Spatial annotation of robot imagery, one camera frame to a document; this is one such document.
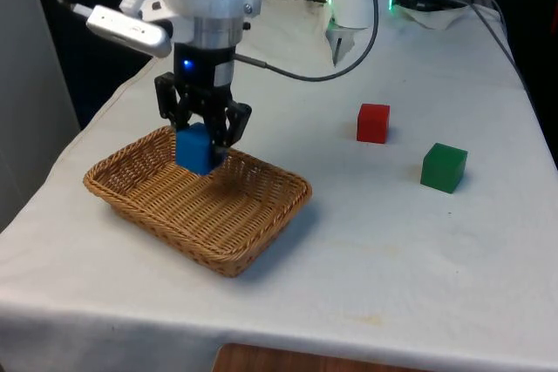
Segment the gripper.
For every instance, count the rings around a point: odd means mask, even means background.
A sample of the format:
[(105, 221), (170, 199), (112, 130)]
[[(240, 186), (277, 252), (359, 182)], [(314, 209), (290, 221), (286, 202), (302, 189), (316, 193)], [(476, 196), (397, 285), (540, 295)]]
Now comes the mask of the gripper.
[(249, 105), (233, 100), (229, 86), (233, 81), (234, 60), (235, 47), (207, 50), (175, 44), (174, 73), (168, 71), (154, 80), (160, 116), (175, 131), (190, 126), (194, 87), (212, 89), (203, 110), (212, 159), (225, 158), (228, 148), (242, 138), (252, 113)]

